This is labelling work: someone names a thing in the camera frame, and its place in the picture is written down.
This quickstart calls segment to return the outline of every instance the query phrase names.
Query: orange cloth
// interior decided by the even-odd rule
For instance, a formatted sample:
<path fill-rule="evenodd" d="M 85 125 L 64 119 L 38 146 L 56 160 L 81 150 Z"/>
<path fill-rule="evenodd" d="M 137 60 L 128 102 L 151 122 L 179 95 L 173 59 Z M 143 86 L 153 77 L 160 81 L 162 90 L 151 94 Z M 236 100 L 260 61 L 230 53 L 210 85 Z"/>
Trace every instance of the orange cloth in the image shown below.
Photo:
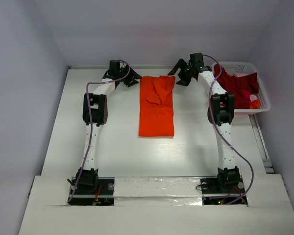
<path fill-rule="evenodd" d="M 139 136 L 174 136 L 174 76 L 141 79 Z"/>
<path fill-rule="evenodd" d="M 259 109 L 260 108 L 260 102 L 259 100 L 256 100 L 252 102 L 249 106 L 249 109 Z"/>

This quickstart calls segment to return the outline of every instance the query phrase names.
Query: white platform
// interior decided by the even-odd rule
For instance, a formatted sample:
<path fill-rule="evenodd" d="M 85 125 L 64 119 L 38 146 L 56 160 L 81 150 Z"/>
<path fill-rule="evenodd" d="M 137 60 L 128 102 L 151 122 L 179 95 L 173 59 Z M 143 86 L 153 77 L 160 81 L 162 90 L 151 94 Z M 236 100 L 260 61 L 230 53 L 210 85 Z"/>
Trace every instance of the white platform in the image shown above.
<path fill-rule="evenodd" d="M 136 70 L 159 76 L 168 70 Z M 267 175 L 248 116 L 236 115 L 233 145 L 255 170 L 244 205 L 203 206 L 198 178 L 217 174 L 218 150 L 207 120 L 207 94 L 199 83 L 175 86 L 174 138 L 139 138 L 139 86 L 120 84 L 108 97 L 109 118 L 100 138 L 99 175 L 115 180 L 115 206 L 69 206 L 70 184 L 81 163 L 88 81 L 105 70 L 69 70 L 42 176 L 35 178 L 21 235 L 205 234 L 294 235 L 294 213 L 279 175 Z M 235 157 L 245 184 L 248 165 Z M 192 178 L 150 178 L 158 176 Z"/>

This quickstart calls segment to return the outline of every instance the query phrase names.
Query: red cloth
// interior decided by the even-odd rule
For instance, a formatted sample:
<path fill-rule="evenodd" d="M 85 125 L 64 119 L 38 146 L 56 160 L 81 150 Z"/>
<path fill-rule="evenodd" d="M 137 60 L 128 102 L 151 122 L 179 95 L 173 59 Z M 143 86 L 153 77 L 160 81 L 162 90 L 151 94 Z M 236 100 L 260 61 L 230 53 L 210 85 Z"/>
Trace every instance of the red cloth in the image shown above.
<path fill-rule="evenodd" d="M 215 65 L 215 76 L 220 73 L 219 65 Z M 220 85 L 229 93 L 235 95 L 236 109 L 249 109 L 250 99 L 246 96 L 246 91 L 250 94 L 258 94 L 259 84 L 257 81 L 257 73 L 253 73 L 244 77 L 237 78 L 229 75 L 222 68 L 221 76 L 218 78 Z"/>
<path fill-rule="evenodd" d="M 141 79 L 139 136 L 174 136 L 174 76 Z"/>

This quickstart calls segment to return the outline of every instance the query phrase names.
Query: white basket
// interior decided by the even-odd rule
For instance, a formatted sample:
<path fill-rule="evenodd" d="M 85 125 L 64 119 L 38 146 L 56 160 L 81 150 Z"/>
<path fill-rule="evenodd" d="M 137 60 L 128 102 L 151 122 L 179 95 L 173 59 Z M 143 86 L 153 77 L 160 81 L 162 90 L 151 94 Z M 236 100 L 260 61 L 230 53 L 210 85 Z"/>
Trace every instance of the white basket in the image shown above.
<path fill-rule="evenodd" d="M 257 94 L 257 98 L 260 101 L 260 108 L 259 109 L 235 109 L 234 112 L 236 114 L 256 114 L 260 112 L 266 112 L 270 109 L 270 102 L 267 96 L 267 93 L 265 91 L 264 85 L 260 79 L 260 76 L 255 68 L 255 66 L 251 63 L 245 63 L 245 62 L 219 62 L 220 65 L 225 69 L 225 71 L 229 75 L 233 75 L 235 72 L 243 72 L 246 74 L 252 74 L 254 72 L 257 73 L 257 79 L 259 83 L 259 92 Z"/>

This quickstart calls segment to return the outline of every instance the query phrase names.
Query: gray wall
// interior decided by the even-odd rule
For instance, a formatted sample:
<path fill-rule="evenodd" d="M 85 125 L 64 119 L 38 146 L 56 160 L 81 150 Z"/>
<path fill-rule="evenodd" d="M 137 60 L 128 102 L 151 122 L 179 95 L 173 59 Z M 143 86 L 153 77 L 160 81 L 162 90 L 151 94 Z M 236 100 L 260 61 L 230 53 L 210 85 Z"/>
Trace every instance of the gray wall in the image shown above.
<path fill-rule="evenodd" d="M 258 115 L 261 130 L 294 209 L 294 0 L 281 1 L 250 61 L 271 101 L 271 110 Z"/>
<path fill-rule="evenodd" d="M 36 0 L 69 65 L 246 60 L 279 0 Z"/>
<path fill-rule="evenodd" d="M 0 0 L 0 235 L 17 234 L 67 66 L 32 0 Z"/>

